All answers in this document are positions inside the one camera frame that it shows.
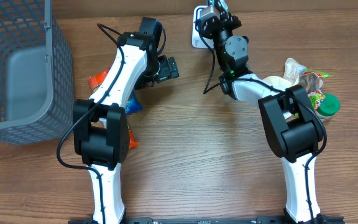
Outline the teal snack packet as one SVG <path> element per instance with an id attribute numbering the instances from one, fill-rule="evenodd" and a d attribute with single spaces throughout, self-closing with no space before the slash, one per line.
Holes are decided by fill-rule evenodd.
<path id="1" fill-rule="evenodd" d="M 228 10 L 228 6 L 225 2 L 225 0 L 207 0 L 208 5 L 212 5 L 214 6 L 216 9 L 222 9 L 227 11 Z"/>

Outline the blue Oreo cookie pack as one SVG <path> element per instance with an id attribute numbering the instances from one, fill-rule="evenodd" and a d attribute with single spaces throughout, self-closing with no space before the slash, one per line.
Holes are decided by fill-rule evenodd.
<path id="1" fill-rule="evenodd" d="M 132 91 L 129 96 L 129 99 L 126 103 L 125 110 L 126 110 L 126 115 L 131 115 L 138 111 L 143 110 L 142 105 L 137 101 L 134 91 Z"/>

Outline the red snack packet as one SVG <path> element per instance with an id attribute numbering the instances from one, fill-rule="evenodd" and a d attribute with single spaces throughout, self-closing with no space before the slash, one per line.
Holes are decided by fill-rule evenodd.
<path id="1" fill-rule="evenodd" d="M 110 67 L 107 67 L 99 74 L 89 77 L 89 87 L 91 88 L 92 93 L 96 92 L 98 88 L 101 86 L 102 82 L 107 77 L 109 70 Z M 133 132 L 131 131 L 130 128 L 129 128 L 129 140 L 130 140 L 129 149 L 133 149 L 139 145 L 139 143 L 134 139 Z"/>

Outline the beige paper bag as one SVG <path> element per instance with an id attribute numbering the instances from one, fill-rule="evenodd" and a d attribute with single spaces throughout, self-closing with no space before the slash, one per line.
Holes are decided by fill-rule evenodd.
<path id="1" fill-rule="evenodd" d="M 305 69 L 306 67 L 304 65 L 299 64 L 295 59 L 287 58 L 284 64 L 283 77 L 269 76 L 267 78 L 264 78 L 264 81 L 271 85 L 288 88 L 299 84 L 299 77 Z"/>

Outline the green snack packet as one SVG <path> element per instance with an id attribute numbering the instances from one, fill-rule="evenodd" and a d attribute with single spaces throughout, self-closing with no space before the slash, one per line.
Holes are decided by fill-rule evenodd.
<path id="1" fill-rule="evenodd" d="M 321 72 L 318 70 L 304 69 L 300 72 L 296 85 L 301 85 L 307 92 L 311 105 L 316 111 L 325 100 L 325 95 L 322 91 L 323 80 L 332 77 L 331 74 Z"/>

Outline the green lid jar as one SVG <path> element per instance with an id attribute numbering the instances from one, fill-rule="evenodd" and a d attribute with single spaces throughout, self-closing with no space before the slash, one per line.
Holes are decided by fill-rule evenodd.
<path id="1" fill-rule="evenodd" d="M 341 108 L 339 99 L 332 94 L 326 94 L 325 99 L 320 103 L 316 110 L 319 119 L 324 122 L 334 116 Z"/>

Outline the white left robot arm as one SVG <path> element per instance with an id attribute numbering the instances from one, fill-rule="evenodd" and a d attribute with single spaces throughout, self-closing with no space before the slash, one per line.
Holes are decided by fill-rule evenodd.
<path id="1" fill-rule="evenodd" d="M 75 152 L 81 156 L 93 185 L 94 213 L 89 223 L 121 223 L 121 165 L 130 148 L 126 105 L 133 90 L 179 76 L 174 58 L 162 55 L 165 37 L 161 23 L 141 20 L 137 32 L 125 32 L 115 41 L 116 58 L 106 78 L 88 100 L 73 107 Z"/>

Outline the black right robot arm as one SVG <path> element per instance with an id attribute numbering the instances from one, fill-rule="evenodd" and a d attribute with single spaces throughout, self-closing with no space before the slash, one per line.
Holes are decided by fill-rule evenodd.
<path id="1" fill-rule="evenodd" d="M 240 20 L 229 13 L 224 1 L 209 1 L 195 20 L 201 41 L 213 41 L 208 49 L 213 65 L 222 71 L 218 85 L 223 93 L 260 110 L 268 145 L 283 164 L 286 222 L 322 223 L 314 165 L 326 146 L 326 130 L 301 85 L 286 88 L 269 84 L 250 70 L 249 40 L 233 33 L 240 26 Z"/>

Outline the white barcode scanner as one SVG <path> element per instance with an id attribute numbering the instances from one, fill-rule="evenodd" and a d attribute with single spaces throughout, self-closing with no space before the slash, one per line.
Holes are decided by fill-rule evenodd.
<path id="1" fill-rule="evenodd" d="M 198 28 L 196 26 L 196 21 L 201 17 L 201 11 L 206 8 L 207 5 L 196 6 L 193 11 L 193 27 L 191 35 L 191 44 L 194 48 L 198 49 L 207 49 L 207 46 L 200 39 Z"/>

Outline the dark grey plastic basket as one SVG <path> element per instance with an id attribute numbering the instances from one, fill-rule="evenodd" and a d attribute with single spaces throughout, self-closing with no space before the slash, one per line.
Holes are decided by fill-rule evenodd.
<path id="1" fill-rule="evenodd" d="M 0 0 L 0 142 L 62 137 L 73 103 L 71 50 L 52 3 Z"/>

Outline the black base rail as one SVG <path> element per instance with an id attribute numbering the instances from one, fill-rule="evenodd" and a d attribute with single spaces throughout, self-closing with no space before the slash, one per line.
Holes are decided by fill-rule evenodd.
<path id="1" fill-rule="evenodd" d="M 92 220 L 70 220 L 69 224 L 91 224 L 97 223 Z M 121 223 L 125 224 L 284 224 L 295 223 L 284 216 L 259 216 L 246 219 L 152 219 L 152 218 L 125 218 Z M 315 219 L 319 224 L 345 224 L 343 217 L 327 217 L 325 215 Z"/>

